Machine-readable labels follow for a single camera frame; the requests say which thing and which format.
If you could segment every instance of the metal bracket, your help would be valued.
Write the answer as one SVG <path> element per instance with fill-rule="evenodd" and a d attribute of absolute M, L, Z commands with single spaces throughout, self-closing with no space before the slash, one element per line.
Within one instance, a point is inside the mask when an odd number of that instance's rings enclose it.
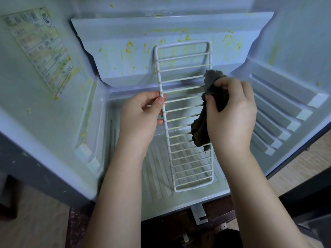
<path fill-rule="evenodd" d="M 205 217 L 206 213 L 202 204 L 195 204 L 191 206 L 191 210 L 197 225 L 201 225 L 208 222 L 208 219 L 200 220 L 201 217 Z"/>

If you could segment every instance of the right hand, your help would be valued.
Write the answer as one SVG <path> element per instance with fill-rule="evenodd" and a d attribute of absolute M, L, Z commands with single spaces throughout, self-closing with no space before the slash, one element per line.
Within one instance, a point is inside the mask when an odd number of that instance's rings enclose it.
<path fill-rule="evenodd" d="M 257 108 L 253 88 L 248 82 L 223 77 L 214 82 L 216 87 L 229 91 L 229 101 L 218 112 L 215 99 L 206 95 L 208 135 L 215 151 L 222 156 L 250 153 Z"/>

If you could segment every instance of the cleaning rag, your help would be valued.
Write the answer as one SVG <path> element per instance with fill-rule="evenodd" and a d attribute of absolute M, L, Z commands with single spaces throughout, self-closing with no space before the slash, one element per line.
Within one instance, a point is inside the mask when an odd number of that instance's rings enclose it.
<path fill-rule="evenodd" d="M 205 94 L 212 95 L 215 99 L 217 110 L 222 111 L 229 100 L 228 90 L 223 89 L 222 87 L 216 87 L 214 82 L 221 77 L 226 77 L 222 71 L 207 70 L 205 73 L 205 87 L 204 93 L 201 98 L 203 100 L 203 108 L 201 110 L 200 116 L 198 119 L 194 120 L 191 125 L 191 134 L 192 140 L 197 147 L 201 147 L 204 144 L 210 143 L 210 138 L 207 130 L 207 108 Z M 210 149 L 210 145 L 204 146 L 204 151 Z"/>

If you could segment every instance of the floor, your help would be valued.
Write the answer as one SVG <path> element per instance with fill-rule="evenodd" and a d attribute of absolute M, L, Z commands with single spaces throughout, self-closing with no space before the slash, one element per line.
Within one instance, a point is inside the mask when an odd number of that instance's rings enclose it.
<path fill-rule="evenodd" d="M 274 175 L 269 182 L 275 193 L 281 195 L 329 166 L 331 131 Z M 0 247 L 64 247 L 68 213 L 68 206 L 26 185 L 23 187 L 17 219 L 0 222 Z M 227 227 L 238 229 L 237 220 L 229 222 Z M 200 244 L 210 247 L 211 243 L 206 236 L 207 234 L 201 237 Z M 323 247 L 318 241 L 309 237 L 306 239 L 311 247 Z"/>

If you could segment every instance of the open refrigerator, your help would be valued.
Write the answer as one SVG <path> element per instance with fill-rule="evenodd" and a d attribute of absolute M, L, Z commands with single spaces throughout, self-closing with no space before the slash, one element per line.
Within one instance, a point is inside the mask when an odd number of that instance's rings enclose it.
<path fill-rule="evenodd" d="M 197 148 L 190 135 L 205 71 L 252 84 L 250 149 L 270 174 L 331 121 L 330 8 L 330 0 L 2 0 L 0 132 L 95 201 L 123 103 L 160 90 L 168 116 L 144 159 L 142 220 L 228 195 L 212 146 Z M 31 181 L 15 163 L 1 169 Z M 49 176 L 35 187 L 56 191 Z M 49 194 L 70 205 L 68 191 Z"/>

